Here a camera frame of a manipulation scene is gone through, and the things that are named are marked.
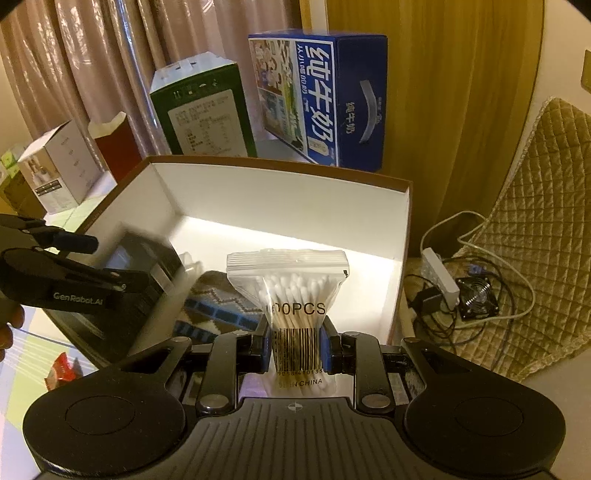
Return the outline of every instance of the wall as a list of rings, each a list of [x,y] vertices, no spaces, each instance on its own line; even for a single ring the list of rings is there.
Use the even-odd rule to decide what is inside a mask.
[[[0,155],[15,143],[22,143],[26,147],[31,140],[0,60]]]
[[[591,93],[580,85],[585,49],[591,50],[591,22],[567,0],[546,0],[538,77],[516,159],[548,97],[561,97],[591,114]],[[552,468],[564,480],[587,480],[591,472],[590,373],[591,350],[587,350],[524,382],[550,398],[564,414],[566,438]]]
[[[591,114],[591,93],[581,87],[585,49],[591,50],[591,22],[567,0],[546,0],[538,76],[515,161],[520,158],[534,121],[550,96],[561,97]]]

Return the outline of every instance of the cooling fan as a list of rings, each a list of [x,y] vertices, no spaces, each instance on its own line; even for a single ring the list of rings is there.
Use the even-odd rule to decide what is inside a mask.
[[[458,309],[462,319],[483,319],[499,313],[495,292],[486,277],[457,278],[456,283],[460,287]]]

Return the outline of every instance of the curtain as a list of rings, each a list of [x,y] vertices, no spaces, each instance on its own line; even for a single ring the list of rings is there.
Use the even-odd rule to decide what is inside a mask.
[[[330,30],[388,36],[382,173],[413,182],[410,253],[418,254],[427,228],[460,210],[488,215],[530,107],[544,0],[301,0],[300,5],[305,28],[324,23]],[[427,246],[442,255],[455,252],[455,238],[473,227],[472,221],[464,216],[449,222]]]
[[[154,72],[205,51],[238,63],[264,135],[247,35],[297,26],[294,0],[25,0],[0,24],[0,54],[33,138],[74,119],[129,116],[140,153],[166,154],[148,92]]]

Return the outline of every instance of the cotton swab bag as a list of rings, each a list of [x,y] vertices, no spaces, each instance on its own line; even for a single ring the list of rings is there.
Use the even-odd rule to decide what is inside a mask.
[[[320,360],[320,328],[349,276],[342,250],[262,250],[228,255],[228,280],[259,306],[272,329],[273,362],[263,377],[273,397],[336,393]]]

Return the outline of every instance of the red snack package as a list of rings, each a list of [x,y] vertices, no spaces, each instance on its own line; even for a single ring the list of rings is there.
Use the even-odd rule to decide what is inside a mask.
[[[45,379],[45,385],[48,391],[55,390],[63,384],[71,382],[76,379],[76,373],[68,362],[68,357],[65,352],[60,353],[53,362],[51,370]]]

